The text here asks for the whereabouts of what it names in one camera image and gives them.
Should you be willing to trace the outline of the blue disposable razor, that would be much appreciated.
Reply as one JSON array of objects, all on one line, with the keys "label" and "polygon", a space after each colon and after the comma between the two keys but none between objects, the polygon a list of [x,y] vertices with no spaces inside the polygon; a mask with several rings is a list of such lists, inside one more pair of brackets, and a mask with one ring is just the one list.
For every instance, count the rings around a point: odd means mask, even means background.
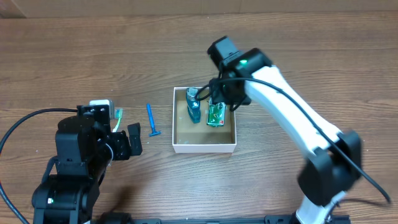
[{"label": "blue disposable razor", "polygon": [[149,117],[150,128],[151,128],[151,131],[152,131],[152,132],[149,134],[149,137],[153,137],[153,136],[160,135],[161,132],[160,132],[160,131],[157,131],[156,128],[155,128],[155,123],[154,123],[154,118],[153,118],[153,114],[152,114],[151,105],[148,103],[148,104],[146,105],[146,108],[147,108],[147,114],[148,114],[148,117]]}]

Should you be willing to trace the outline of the green white toothbrush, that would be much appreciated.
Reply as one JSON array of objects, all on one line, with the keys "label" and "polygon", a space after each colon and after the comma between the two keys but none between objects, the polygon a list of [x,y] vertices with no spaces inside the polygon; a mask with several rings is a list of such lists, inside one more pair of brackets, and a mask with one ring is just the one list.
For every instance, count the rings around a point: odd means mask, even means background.
[{"label": "green white toothbrush", "polygon": [[118,121],[117,121],[115,127],[113,128],[112,132],[116,133],[118,131],[118,129],[119,129],[119,126],[121,124],[121,120],[123,118],[123,109],[122,108],[118,108],[118,109],[115,110],[114,118],[117,119]]}]

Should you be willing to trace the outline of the green white soap packet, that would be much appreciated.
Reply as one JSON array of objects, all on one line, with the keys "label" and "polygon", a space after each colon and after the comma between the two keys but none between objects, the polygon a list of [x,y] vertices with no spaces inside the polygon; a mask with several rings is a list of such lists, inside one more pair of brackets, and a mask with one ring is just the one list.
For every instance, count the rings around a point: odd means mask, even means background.
[{"label": "green white soap packet", "polygon": [[226,104],[224,102],[214,103],[209,99],[207,125],[213,127],[224,126],[224,117],[226,113]]}]

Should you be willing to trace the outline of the blue mouthwash bottle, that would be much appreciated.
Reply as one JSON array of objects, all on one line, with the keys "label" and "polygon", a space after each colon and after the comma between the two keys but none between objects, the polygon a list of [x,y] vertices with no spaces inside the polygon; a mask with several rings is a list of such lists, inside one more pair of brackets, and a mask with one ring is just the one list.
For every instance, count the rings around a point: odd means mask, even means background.
[{"label": "blue mouthwash bottle", "polygon": [[195,99],[198,89],[189,87],[186,90],[187,111],[194,124],[199,123],[201,120],[200,101]]}]

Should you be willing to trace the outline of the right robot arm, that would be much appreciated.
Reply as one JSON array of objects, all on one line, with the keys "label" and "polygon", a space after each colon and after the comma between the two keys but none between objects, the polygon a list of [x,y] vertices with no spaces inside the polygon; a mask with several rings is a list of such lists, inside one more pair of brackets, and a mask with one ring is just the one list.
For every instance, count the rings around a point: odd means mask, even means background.
[{"label": "right robot arm", "polygon": [[323,119],[286,82],[280,70],[259,49],[243,53],[224,36],[207,50],[219,70],[209,82],[211,99],[234,111],[258,102],[300,149],[305,167],[298,176],[304,194],[292,216],[268,216],[267,223],[349,223],[334,216],[347,191],[361,177],[361,139],[354,131],[341,132]]}]

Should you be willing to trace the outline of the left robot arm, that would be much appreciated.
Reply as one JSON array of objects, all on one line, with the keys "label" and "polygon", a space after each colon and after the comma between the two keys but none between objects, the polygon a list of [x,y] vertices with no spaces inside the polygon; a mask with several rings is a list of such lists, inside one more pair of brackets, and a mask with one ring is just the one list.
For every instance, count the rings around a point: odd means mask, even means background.
[{"label": "left robot arm", "polygon": [[142,153],[141,126],[112,132],[108,105],[78,106],[58,123],[57,155],[52,157],[32,196],[34,223],[86,223],[112,161]]}]

